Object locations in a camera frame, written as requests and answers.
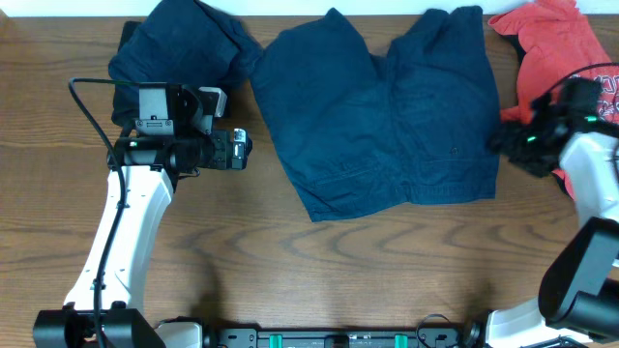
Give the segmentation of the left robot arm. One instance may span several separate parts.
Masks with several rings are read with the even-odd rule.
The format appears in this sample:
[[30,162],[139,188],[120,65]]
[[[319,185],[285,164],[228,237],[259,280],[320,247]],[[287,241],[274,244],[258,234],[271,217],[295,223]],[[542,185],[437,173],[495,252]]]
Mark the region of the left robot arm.
[[203,169],[243,170],[251,139],[243,129],[215,130],[226,93],[216,87],[135,83],[136,116],[107,148],[107,197],[86,263],[61,308],[39,312],[38,347],[215,347],[199,319],[152,327],[144,294],[159,226],[179,181]]

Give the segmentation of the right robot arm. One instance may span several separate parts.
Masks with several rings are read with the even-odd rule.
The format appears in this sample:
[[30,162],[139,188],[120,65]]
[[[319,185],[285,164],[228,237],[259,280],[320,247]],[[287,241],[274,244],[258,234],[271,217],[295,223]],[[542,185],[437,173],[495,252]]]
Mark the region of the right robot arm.
[[530,123],[488,142],[528,173],[560,169],[572,184],[578,231],[545,272],[536,298],[490,312],[470,329],[479,347],[584,347],[618,339],[618,127],[597,112],[601,83],[566,78],[535,99]]

